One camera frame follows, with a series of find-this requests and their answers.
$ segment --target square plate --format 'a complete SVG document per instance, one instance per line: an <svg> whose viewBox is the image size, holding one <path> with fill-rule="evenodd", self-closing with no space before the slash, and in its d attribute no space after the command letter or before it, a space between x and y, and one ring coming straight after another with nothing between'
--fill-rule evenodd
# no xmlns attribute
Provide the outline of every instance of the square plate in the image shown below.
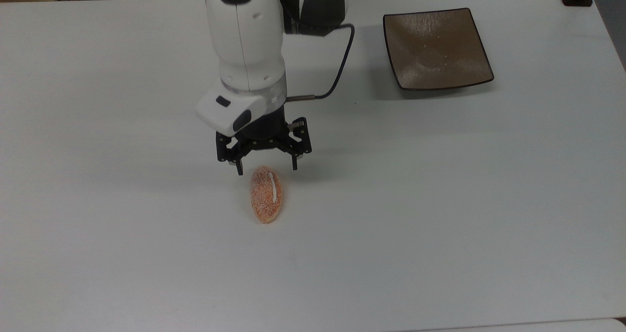
<svg viewBox="0 0 626 332"><path fill-rule="evenodd" d="M406 90L470 87L493 80L469 8L382 18L389 62Z"/></svg>

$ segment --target bread roll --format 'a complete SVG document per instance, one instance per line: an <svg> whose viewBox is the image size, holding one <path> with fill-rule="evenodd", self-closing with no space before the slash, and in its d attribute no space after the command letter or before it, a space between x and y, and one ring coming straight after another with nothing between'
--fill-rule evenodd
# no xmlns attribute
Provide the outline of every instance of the bread roll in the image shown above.
<svg viewBox="0 0 626 332"><path fill-rule="evenodd" d="M250 196L252 209L261 223L272 222L280 210L282 203L282 187L276 172L262 166L252 173Z"/></svg>

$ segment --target white table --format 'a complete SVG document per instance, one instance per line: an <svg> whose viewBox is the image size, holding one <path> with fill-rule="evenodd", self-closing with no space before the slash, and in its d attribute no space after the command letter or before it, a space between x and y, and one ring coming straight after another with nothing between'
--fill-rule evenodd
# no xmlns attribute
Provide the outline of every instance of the white table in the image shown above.
<svg viewBox="0 0 626 332"><path fill-rule="evenodd" d="M624 332L624 325L615 319L531 323L525 325L453 328L446 332Z"/></svg>
<svg viewBox="0 0 626 332"><path fill-rule="evenodd" d="M382 332L626 315L626 74L596 7L350 0L313 153L217 162L203 0L0 6L7 331ZM469 7L495 79L400 91L385 13ZM323 92L346 32L287 37ZM429 99L418 97L429 96ZM280 217L249 205L258 165Z"/></svg>

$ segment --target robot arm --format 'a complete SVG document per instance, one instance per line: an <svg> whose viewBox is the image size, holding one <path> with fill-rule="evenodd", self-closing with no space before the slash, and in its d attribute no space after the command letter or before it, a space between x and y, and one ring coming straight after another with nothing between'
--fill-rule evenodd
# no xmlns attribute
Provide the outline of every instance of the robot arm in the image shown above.
<svg viewBox="0 0 626 332"><path fill-rule="evenodd" d="M297 169L296 159L311 152L311 143L304 117L289 124L285 121L288 98L282 36L325 36L338 27L351 27L343 67L354 37L351 24L341 25L346 9L346 0L206 0L220 75L196 112L217 131L219 161L237 165L241 175L241 158L248 152L276 148L291 154L293 169ZM289 100L326 97L337 85L341 69L328 93ZM237 143L229 149L233 137Z"/></svg>
<svg viewBox="0 0 626 332"><path fill-rule="evenodd" d="M197 106L210 127L233 136L281 107L287 94L278 0L206 0L220 76Z"/></svg>

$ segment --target plate rim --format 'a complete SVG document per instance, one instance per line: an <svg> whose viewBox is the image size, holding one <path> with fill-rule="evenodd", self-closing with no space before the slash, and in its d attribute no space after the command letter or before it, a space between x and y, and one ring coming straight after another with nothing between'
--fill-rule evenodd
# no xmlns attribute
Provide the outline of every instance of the plate rim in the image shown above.
<svg viewBox="0 0 626 332"><path fill-rule="evenodd" d="M387 39L387 24L386 24L387 17L390 17L390 16L408 16L408 15L412 15L412 14L426 14L426 13L462 11L464 9L467 9L468 12L469 12L469 17L471 18L472 25L474 26L474 30L476 31L476 35L478 36L478 42L480 43L480 47L483 50L483 54L485 56L485 60L487 61L487 66L489 67L489 70L492 72L492 78L484 80L482 82L477 82L477 83L472 83L472 84L467 84L467 85L458 85L458 86L455 86L455 87L429 88L429 89L415 89L415 88L403 87L402 84L400 84L400 80L398 80L398 76L396 74L396 70L393 67L393 60L391 60L391 52L389 51L389 40ZM403 89L405 91L434 91L434 90L460 89L460 88L466 88L466 87L473 87L474 85L480 85L480 84L484 84L484 83L489 83L489 82L491 82L495 78L494 73L493 73L493 69L492 69L492 65L489 62L489 58L487 57L487 52L485 51L485 45L483 45L483 40L481 39L480 33L478 32L478 27L476 27L476 21L474 20L474 15L472 15L471 9L469 9L469 7L461 7L461 8L453 8L453 9L440 9L438 11L423 11L423 12L412 12L412 13L385 14L385 15L382 16L382 32L383 32L383 34L385 36L385 47L387 48L387 57L389 58L389 64L391 65L391 71L393 72L393 76L396 79L396 83L398 84L400 89Z"/></svg>

